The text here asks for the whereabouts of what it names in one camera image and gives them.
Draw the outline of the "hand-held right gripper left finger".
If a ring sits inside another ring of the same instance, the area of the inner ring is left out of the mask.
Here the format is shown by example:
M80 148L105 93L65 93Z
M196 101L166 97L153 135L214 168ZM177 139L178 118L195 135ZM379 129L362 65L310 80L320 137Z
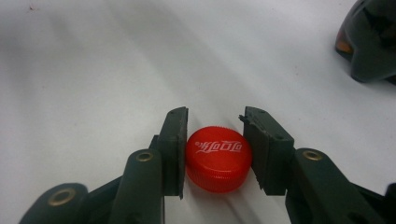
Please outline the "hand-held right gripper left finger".
M166 114L159 134L149 145L159 150L163 164L163 193L165 196L183 198L185 180L185 148L187 144L189 109L175 108Z

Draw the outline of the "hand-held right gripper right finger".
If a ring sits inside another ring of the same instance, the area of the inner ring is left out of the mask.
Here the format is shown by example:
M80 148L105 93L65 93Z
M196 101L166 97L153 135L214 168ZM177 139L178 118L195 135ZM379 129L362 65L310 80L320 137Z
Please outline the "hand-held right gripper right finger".
M252 150L251 168L266 195L286 193L290 172L288 164L294 154L294 139L265 110L245 107L239 116L244 123L243 136Z

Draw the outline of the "red plastic bottle cap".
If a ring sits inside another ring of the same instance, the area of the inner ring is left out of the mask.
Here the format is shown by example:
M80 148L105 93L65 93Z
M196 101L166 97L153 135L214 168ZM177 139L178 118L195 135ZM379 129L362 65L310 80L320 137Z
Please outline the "red plastic bottle cap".
M204 127L191 135L186 145L186 172L198 187L226 193L246 180L252 163L248 141L237 131Z

